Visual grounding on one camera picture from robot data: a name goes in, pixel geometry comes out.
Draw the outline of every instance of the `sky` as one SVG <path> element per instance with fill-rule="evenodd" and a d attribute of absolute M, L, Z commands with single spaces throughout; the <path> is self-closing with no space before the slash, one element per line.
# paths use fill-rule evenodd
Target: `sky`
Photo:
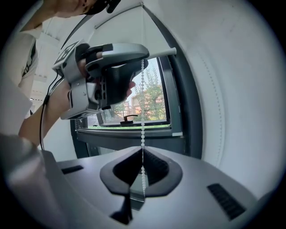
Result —
<path fill-rule="evenodd" d="M 147 69 L 152 69 L 153 66 L 155 66 L 156 68 L 156 71 L 157 71 L 157 76 L 158 76 L 158 80 L 159 80 L 159 83 L 161 82 L 161 77 L 160 77 L 160 71 L 159 71 L 159 67 L 158 67 L 158 62 L 157 62 L 157 59 L 156 58 L 153 58 L 153 59 L 149 59 L 148 60 L 149 62 L 149 65 L 147 67 Z M 133 81 L 135 82 L 136 85 L 139 85 L 141 84 L 141 73 L 137 76 L 134 77 Z M 127 102 L 129 102 L 129 105 L 131 106 L 131 98 L 133 96 L 135 96 L 136 93 L 135 93 L 135 89 L 133 88 L 132 89 L 132 94 L 126 99 Z"/>

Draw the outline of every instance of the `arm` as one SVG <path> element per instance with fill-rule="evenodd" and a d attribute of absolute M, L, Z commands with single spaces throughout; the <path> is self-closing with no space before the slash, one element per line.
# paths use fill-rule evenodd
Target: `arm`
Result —
<path fill-rule="evenodd" d="M 51 129 L 54 123 L 59 119 L 61 114 L 69 109 L 69 100 L 67 93 L 70 90 L 68 82 L 65 80 L 54 90 L 51 94 L 43 120 L 43 133 L 46 136 L 47 132 Z M 25 119 L 20 131 L 19 136 L 25 137 L 34 143 L 36 146 L 40 144 L 40 120 L 41 120 L 42 106 Z"/>

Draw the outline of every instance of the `black strap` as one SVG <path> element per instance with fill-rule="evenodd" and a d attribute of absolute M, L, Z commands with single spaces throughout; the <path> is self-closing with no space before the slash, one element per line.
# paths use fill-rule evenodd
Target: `black strap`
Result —
<path fill-rule="evenodd" d="M 26 68 L 24 69 L 24 72 L 23 72 L 22 77 L 23 77 L 25 74 L 27 74 L 27 72 L 29 71 L 29 68 L 31 67 L 31 65 L 32 65 L 32 63 L 33 63 L 33 57 L 34 57 L 35 54 L 36 54 L 36 41 L 34 42 L 34 45 L 33 45 L 32 49 L 31 49 L 31 53 L 30 53 L 31 64 L 28 64 L 28 62 L 27 62 Z"/>

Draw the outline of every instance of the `window handle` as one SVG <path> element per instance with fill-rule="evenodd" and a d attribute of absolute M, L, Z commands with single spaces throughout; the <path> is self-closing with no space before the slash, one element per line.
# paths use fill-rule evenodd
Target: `window handle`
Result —
<path fill-rule="evenodd" d="M 131 124 L 133 123 L 133 120 L 128 121 L 127 118 L 131 117 L 131 116 L 138 116 L 137 114 L 130 114 L 130 115 L 126 115 L 124 116 L 124 121 L 120 122 L 120 124 Z"/>

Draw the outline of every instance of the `white roller blind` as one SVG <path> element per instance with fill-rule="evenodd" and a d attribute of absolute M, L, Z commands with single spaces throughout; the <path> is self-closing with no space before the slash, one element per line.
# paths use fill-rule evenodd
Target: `white roller blind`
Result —
<path fill-rule="evenodd" d="M 110 19 L 95 30 L 89 40 L 91 46 L 108 43 L 139 43 L 150 53 L 150 59 L 162 55 L 175 54 L 154 21 L 143 10 L 142 42 L 142 8 L 136 7 Z"/>

